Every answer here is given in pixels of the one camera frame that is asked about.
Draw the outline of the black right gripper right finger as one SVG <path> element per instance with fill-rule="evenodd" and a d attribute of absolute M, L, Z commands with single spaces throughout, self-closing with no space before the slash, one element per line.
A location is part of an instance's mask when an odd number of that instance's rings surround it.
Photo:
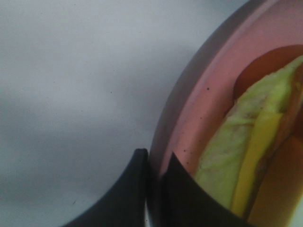
<path fill-rule="evenodd" d="M 193 180 L 175 154 L 164 175 L 161 223 L 165 227 L 250 227 Z"/>

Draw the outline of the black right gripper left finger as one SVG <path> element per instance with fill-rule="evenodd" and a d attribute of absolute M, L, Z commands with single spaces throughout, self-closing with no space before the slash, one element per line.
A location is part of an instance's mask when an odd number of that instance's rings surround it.
<path fill-rule="evenodd" d="M 122 175 L 92 207 L 66 227 L 143 227 L 148 151 L 136 149 Z"/>

